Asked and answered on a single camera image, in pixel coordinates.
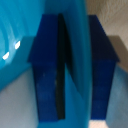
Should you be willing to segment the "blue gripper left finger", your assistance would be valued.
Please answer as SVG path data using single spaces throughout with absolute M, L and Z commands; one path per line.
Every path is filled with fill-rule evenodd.
M 40 121 L 65 118 L 65 22 L 43 15 L 28 61 L 32 64 Z

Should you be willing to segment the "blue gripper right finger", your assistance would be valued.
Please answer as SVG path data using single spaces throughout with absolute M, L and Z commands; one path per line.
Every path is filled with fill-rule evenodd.
M 106 118 L 112 80 L 119 58 L 96 15 L 89 15 L 92 47 L 92 120 Z

